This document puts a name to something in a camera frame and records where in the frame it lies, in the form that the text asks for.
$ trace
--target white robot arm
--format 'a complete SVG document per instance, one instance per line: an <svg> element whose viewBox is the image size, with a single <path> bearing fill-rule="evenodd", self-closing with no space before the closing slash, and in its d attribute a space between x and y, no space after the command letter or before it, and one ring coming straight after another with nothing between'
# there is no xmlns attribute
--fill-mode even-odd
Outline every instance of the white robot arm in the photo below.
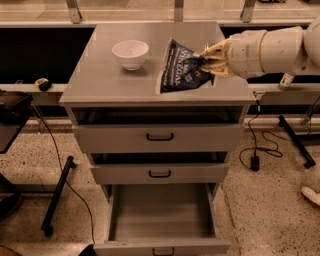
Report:
<svg viewBox="0 0 320 256"><path fill-rule="evenodd" d="M281 84L288 86L295 75L320 75L320 16L307 30L247 30L201 55L207 59L202 69L215 75L252 78L285 73Z"/></svg>

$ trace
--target gray cabinet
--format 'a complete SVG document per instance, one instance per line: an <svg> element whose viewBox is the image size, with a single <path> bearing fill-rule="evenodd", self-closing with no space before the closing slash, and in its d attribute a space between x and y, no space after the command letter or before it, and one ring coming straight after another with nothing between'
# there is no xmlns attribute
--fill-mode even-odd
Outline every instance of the gray cabinet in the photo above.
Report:
<svg viewBox="0 0 320 256"><path fill-rule="evenodd" d="M237 77L159 94L169 38L200 52L223 35L215 22L97 25L60 100L110 204L99 255L225 253L230 246L216 233L212 201L254 97ZM134 72L111 54L125 39L151 49Z"/></svg>

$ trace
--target dark blue bag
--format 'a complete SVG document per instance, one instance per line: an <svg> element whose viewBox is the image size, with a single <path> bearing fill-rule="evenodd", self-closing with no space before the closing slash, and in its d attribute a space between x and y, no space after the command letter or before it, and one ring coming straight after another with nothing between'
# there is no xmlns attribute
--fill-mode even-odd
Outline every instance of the dark blue bag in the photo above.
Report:
<svg viewBox="0 0 320 256"><path fill-rule="evenodd" d="M171 40L165 70L161 77L160 92L174 92L199 88L214 75L200 70L205 58Z"/></svg>

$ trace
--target drawer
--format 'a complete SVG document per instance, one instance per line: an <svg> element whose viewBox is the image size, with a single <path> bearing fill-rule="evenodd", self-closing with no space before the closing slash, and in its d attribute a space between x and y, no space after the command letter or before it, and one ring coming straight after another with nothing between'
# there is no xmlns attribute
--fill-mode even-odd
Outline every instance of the drawer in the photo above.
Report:
<svg viewBox="0 0 320 256"><path fill-rule="evenodd" d="M93 165L97 184L220 183L228 164Z"/></svg>
<svg viewBox="0 0 320 256"><path fill-rule="evenodd" d="M226 253L216 236L207 184L113 186L100 256Z"/></svg>
<svg viewBox="0 0 320 256"><path fill-rule="evenodd" d="M231 151L243 124L74 126L84 153Z"/></svg>

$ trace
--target ceramic bowl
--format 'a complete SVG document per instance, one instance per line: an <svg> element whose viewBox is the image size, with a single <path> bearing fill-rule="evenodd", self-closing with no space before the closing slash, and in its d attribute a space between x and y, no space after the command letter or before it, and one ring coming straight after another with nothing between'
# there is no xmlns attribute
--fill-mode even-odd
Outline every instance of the ceramic bowl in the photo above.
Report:
<svg viewBox="0 0 320 256"><path fill-rule="evenodd" d="M112 47L112 53L119 64L127 70L137 70L147 59L149 46L142 41L127 40Z"/></svg>

